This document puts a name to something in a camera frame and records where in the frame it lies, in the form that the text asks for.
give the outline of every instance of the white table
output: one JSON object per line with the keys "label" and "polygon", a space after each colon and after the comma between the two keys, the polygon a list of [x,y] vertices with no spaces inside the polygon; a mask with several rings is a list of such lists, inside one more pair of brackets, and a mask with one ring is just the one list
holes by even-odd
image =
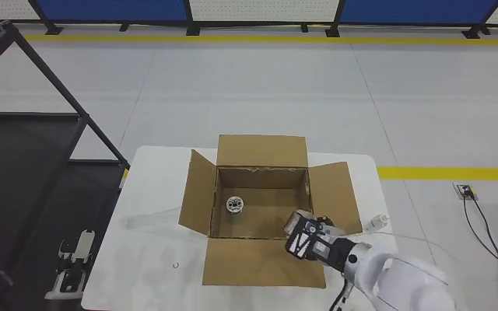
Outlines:
{"label": "white table", "polygon": [[[196,150],[216,162],[216,149]],[[325,268],[326,289],[202,286],[207,238],[177,224],[190,156],[189,148],[144,146],[137,151],[86,286],[83,308],[328,310],[343,283],[331,268]],[[308,161],[310,166],[347,161],[362,223],[378,214],[388,215],[370,156],[309,153]],[[391,225],[382,231],[392,232]],[[355,240],[397,251],[393,236]],[[373,310],[358,290],[348,305],[346,309]]]}

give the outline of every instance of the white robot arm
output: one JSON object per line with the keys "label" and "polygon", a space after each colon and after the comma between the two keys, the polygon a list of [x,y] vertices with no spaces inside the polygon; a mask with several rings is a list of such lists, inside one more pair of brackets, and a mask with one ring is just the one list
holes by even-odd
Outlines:
{"label": "white robot arm", "polygon": [[353,287],[365,294],[377,311],[456,310],[444,272],[417,258],[354,243],[330,219],[303,210],[291,215],[284,230],[289,234],[286,250],[293,256],[319,260],[342,273],[344,288],[331,311],[342,310]]}

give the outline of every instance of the gray floor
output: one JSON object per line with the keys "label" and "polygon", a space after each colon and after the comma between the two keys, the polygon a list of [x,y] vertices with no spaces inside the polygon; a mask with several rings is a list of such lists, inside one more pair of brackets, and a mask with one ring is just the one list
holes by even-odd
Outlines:
{"label": "gray floor", "polygon": [[[498,166],[496,47],[33,45],[130,161],[141,145],[215,148],[219,134],[251,133],[306,136],[312,152],[368,154],[378,166]],[[72,111],[17,47],[0,72],[0,110]],[[87,131],[73,156],[110,153]],[[498,261],[475,241],[451,182],[382,181],[395,233],[406,236],[399,248],[447,271],[460,309],[496,309]],[[472,183],[495,232],[498,183]],[[471,220],[485,236],[473,208]]]}

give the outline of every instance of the open cardboard box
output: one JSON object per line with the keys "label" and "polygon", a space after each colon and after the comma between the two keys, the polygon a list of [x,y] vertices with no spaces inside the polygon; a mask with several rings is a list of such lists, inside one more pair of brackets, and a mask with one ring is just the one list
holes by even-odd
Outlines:
{"label": "open cardboard box", "polygon": [[[240,215],[226,210],[232,196]],[[362,231],[347,163],[308,167],[302,137],[220,135],[216,165],[192,150],[179,223],[209,237],[202,284],[325,288],[322,264],[284,248],[297,209]]]}

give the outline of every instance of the blue partition panel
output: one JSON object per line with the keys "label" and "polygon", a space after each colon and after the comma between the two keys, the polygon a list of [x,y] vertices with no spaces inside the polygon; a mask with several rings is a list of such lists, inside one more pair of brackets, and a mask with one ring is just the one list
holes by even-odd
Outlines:
{"label": "blue partition panel", "polygon": [[495,0],[346,0],[347,23],[478,23]]}
{"label": "blue partition panel", "polygon": [[186,20],[182,0],[38,0],[37,2],[49,19]]}

